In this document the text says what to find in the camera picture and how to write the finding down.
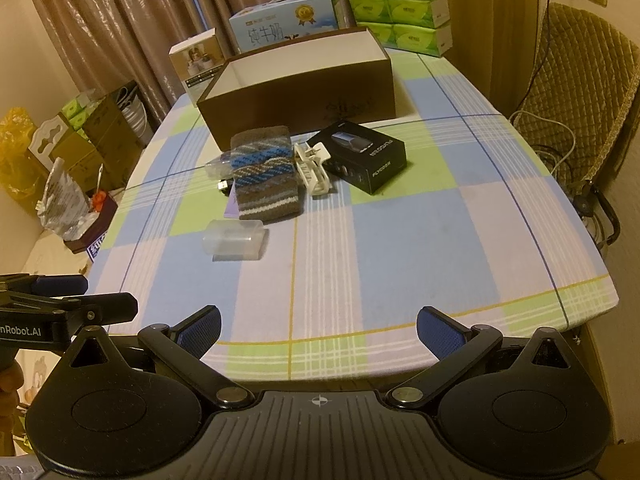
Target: green tissue pack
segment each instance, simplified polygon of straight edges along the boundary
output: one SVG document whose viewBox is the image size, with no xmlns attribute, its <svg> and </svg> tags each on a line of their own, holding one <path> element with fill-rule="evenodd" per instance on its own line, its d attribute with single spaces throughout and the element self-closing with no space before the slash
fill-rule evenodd
<svg viewBox="0 0 640 480">
<path fill-rule="evenodd" d="M 396 48 L 396 33 L 391 23 L 358 22 L 358 27 L 369 27 L 382 46 Z"/>
<path fill-rule="evenodd" d="M 76 114 L 69 119 L 69 124 L 71 124 L 71 127 L 75 131 L 78 131 L 82 128 L 86 120 L 89 118 L 89 114 L 90 112 L 88 110 L 83 109 L 79 114 Z"/>
<path fill-rule="evenodd" d="M 440 28 L 394 25 L 396 45 L 401 50 L 440 57 L 453 46 L 451 25 Z"/>
<path fill-rule="evenodd" d="M 449 21 L 449 0 L 388 0 L 394 23 L 437 28 Z"/>
<path fill-rule="evenodd" d="M 391 23 L 387 0 L 349 0 L 356 22 Z"/>
<path fill-rule="evenodd" d="M 91 102 L 91 99 L 89 99 L 85 92 L 82 92 L 78 97 L 71 99 L 71 101 L 62 107 L 62 114 L 70 120 L 84 110 L 89 102 Z"/>
</svg>

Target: plastic bag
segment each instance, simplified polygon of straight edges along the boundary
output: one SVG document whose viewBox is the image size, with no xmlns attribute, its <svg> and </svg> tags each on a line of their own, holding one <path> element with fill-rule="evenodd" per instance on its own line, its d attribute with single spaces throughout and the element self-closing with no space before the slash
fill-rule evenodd
<svg viewBox="0 0 640 480">
<path fill-rule="evenodd" d="M 64 241 L 78 240 L 98 218 L 80 186 L 65 171 L 61 158 L 53 163 L 36 209 L 42 226 Z"/>
<path fill-rule="evenodd" d="M 47 175 L 28 157 L 36 125 L 27 110 L 11 108 L 0 120 L 0 185 L 9 196 L 35 215 Z"/>
</svg>

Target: quilted chair cushion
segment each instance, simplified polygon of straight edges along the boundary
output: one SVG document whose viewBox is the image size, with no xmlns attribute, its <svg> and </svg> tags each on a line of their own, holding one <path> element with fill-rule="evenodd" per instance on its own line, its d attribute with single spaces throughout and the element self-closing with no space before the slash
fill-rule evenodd
<svg viewBox="0 0 640 480">
<path fill-rule="evenodd" d="M 522 105 L 559 121 L 576 134 L 574 152 L 557 178 L 569 185 L 594 180 L 616 141 L 640 83 L 640 49 L 608 22 L 586 10 L 552 3 L 548 57 Z M 538 40 L 536 66 L 546 48 L 546 18 Z M 564 155 L 572 138 L 560 126 L 519 115 L 516 129 L 531 145 Z"/>
</svg>

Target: yellow plastic bag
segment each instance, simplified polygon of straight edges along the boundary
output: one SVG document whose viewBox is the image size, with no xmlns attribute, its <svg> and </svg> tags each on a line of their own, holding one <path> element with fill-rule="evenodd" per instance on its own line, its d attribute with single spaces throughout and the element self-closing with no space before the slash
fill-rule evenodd
<svg viewBox="0 0 640 480">
<path fill-rule="evenodd" d="M 36 125 L 24 108 L 11 108 L 0 120 L 0 185 L 33 215 L 47 181 L 44 168 L 28 155 L 35 131 Z"/>
</svg>

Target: striped knit fabric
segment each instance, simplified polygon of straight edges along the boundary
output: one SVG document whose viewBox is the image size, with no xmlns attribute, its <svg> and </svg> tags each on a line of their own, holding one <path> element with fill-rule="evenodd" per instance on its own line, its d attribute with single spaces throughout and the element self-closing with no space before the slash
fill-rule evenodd
<svg viewBox="0 0 640 480">
<path fill-rule="evenodd" d="M 234 135 L 231 168 L 240 219 L 268 221 L 300 213 L 293 148 L 286 126 Z"/>
</svg>

